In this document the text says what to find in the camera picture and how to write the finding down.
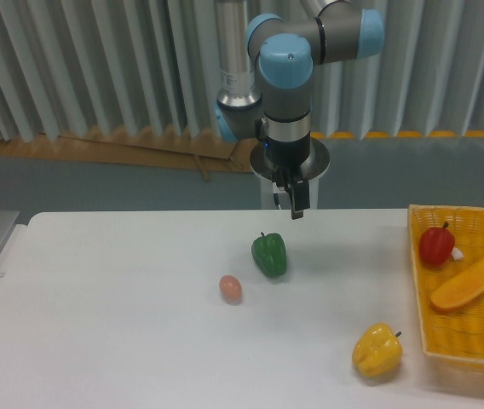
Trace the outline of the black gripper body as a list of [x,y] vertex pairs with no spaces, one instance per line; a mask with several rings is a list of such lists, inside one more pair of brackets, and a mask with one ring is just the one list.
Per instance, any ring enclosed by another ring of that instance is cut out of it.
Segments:
[[265,158],[272,169],[274,181],[287,187],[303,176],[303,163],[308,159],[311,137],[307,133],[297,141],[276,141],[268,137],[265,142]]

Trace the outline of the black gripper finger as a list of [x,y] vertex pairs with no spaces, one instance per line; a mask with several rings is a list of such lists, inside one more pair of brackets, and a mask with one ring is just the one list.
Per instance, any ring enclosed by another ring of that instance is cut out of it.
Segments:
[[291,219],[303,218],[309,208],[309,183],[305,179],[292,179],[288,182],[287,191],[291,201]]

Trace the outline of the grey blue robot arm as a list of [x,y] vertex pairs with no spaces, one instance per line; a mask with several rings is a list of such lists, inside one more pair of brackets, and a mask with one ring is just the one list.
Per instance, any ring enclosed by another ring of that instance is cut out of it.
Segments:
[[246,1],[217,1],[216,30],[222,87],[215,115],[225,141],[254,140],[251,170],[265,208],[303,217],[318,201],[330,154],[311,137],[314,69],[378,55],[383,17],[349,1],[305,1],[306,20],[249,16]]

